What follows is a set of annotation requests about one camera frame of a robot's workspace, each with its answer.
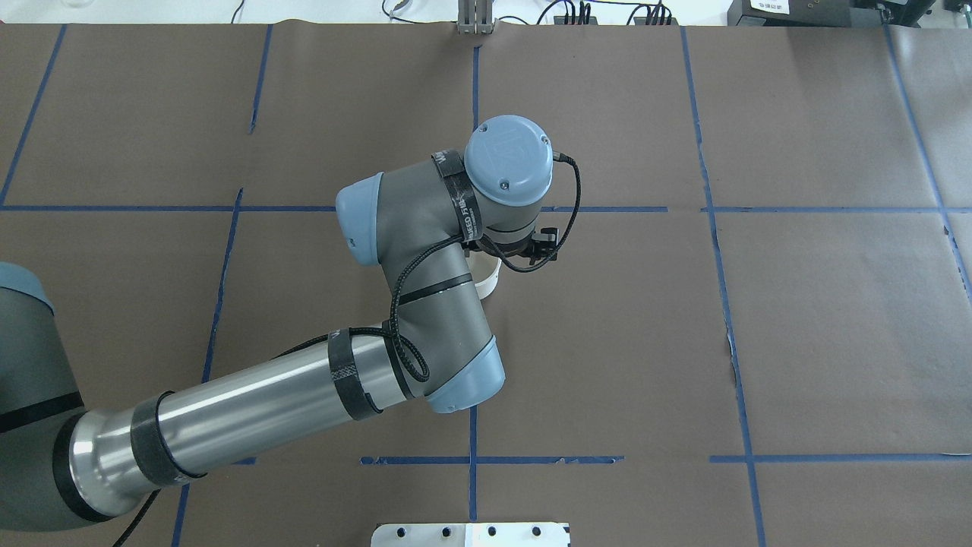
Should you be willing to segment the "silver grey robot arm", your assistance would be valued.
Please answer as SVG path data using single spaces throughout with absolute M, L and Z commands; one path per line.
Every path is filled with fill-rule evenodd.
M 491 398 L 506 372 L 466 255 L 520 273 L 556 258 L 566 233 L 537 227 L 556 163 L 577 167 L 531 120 L 497 115 L 462 151 L 344 187 L 338 223 L 354 259 L 383 271 L 385 322 L 124 411 L 86 409 L 38 277 L 3 263 L 2 529 L 144 515 L 163 489 L 404 401 L 452 413 Z

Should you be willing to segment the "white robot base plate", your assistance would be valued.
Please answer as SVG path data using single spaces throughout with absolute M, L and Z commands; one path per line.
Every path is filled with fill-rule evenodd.
M 557 522 L 386 523 L 371 546 L 570 546 L 570 525 Z

